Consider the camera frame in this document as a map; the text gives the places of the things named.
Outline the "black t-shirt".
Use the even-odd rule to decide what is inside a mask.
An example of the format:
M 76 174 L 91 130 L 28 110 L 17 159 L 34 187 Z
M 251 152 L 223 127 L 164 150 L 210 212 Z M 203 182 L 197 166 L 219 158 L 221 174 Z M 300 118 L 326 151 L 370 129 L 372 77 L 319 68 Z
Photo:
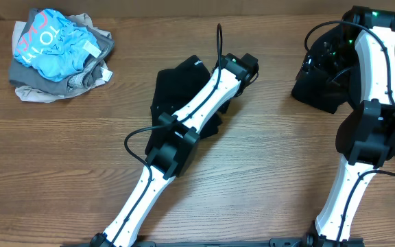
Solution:
M 203 62 L 192 55 L 173 69 L 158 72 L 152 105 L 152 125 L 158 126 L 162 113 L 172 115 L 190 102 L 210 80 Z

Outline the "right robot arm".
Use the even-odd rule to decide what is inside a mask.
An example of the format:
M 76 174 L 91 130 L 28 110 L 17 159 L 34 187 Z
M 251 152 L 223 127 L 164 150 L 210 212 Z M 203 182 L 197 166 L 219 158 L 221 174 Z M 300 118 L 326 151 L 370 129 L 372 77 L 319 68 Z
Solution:
M 314 43 L 296 76 L 292 96 L 335 113 L 352 112 L 338 128 L 340 162 L 326 204 L 301 246 L 362 246 L 352 220 L 374 176 L 395 156 L 395 13 L 353 6 Z

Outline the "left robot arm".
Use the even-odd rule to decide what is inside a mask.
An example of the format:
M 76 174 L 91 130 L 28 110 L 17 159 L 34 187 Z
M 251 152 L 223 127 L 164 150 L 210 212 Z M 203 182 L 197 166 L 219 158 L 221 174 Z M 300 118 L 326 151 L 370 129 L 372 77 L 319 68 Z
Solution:
M 143 162 L 139 181 L 112 223 L 90 241 L 90 246 L 132 246 L 140 227 L 164 189 L 192 163 L 200 133 L 228 100 L 243 93 L 257 75 L 257 58 L 245 54 L 220 56 L 213 75 L 197 95 L 174 114 L 163 113 L 153 126 L 154 140 Z

